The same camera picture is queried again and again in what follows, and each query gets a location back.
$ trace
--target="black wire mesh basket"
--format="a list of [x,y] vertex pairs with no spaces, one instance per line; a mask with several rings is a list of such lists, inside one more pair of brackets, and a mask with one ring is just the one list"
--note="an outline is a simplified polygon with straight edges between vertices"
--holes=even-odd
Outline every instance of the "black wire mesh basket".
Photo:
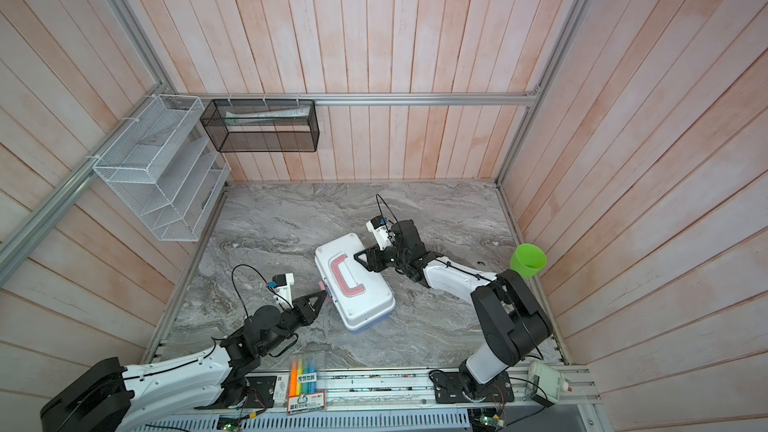
[[214,99],[200,119],[219,152],[314,152],[312,100]]

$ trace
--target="pink wooden wall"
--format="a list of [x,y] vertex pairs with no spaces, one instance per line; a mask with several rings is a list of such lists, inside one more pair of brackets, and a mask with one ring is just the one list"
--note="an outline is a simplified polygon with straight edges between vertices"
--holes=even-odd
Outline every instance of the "pink wooden wall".
[[[573,0],[129,0],[189,93],[524,92]],[[317,153],[228,154],[237,181],[491,178],[516,106],[321,107]]]
[[616,430],[768,430],[768,0],[596,0],[504,191]]
[[[105,0],[0,0],[0,241],[153,87]],[[40,430],[91,365],[140,360],[189,249],[87,190],[0,291],[0,428]]]

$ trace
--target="plastic case handle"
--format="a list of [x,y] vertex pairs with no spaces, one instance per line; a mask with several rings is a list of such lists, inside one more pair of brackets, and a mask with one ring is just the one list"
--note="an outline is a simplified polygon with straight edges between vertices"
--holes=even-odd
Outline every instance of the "plastic case handle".
[[339,287],[341,287],[341,293],[347,297],[354,297],[355,295],[360,295],[363,292],[365,292],[366,286],[363,284],[358,284],[357,286],[350,288],[350,286],[347,285],[346,280],[344,279],[344,276],[341,274],[341,271],[339,270],[339,264],[341,264],[345,260],[346,260],[346,254],[341,254],[339,257],[334,258],[331,261],[331,272],[333,273],[333,277],[336,278],[336,283],[339,284]]

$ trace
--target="white wire mesh organizer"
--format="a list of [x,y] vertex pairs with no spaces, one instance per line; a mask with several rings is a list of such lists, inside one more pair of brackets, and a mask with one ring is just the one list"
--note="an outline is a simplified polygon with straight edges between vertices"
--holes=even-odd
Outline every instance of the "white wire mesh organizer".
[[94,167],[159,240],[197,241],[229,176],[206,137],[187,140],[201,113],[197,97],[155,98]]
[[107,182],[156,183],[202,114],[199,97],[155,97],[94,170]]

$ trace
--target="gray marble surface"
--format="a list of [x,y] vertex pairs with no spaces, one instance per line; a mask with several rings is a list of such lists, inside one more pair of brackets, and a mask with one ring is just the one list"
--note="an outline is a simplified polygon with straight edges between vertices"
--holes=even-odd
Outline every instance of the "gray marble surface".
[[[245,312],[230,281],[233,266],[253,265],[267,280],[292,272],[293,296],[319,290],[315,249],[354,232],[373,245],[365,222],[378,215],[381,194],[400,220],[412,218],[429,250],[468,266],[500,272],[514,240],[495,194],[486,182],[292,183],[239,185],[228,191],[197,275],[188,289],[162,359],[207,348],[242,325]],[[299,330],[291,352],[324,350],[328,368],[456,367],[482,343],[474,307],[442,291],[410,282],[393,269],[383,272],[396,309],[368,329],[344,328],[328,301],[320,316]],[[274,296],[250,269],[235,281],[249,312],[273,304]],[[548,339],[541,349],[557,362]],[[290,354],[265,358],[262,368],[284,368]]]

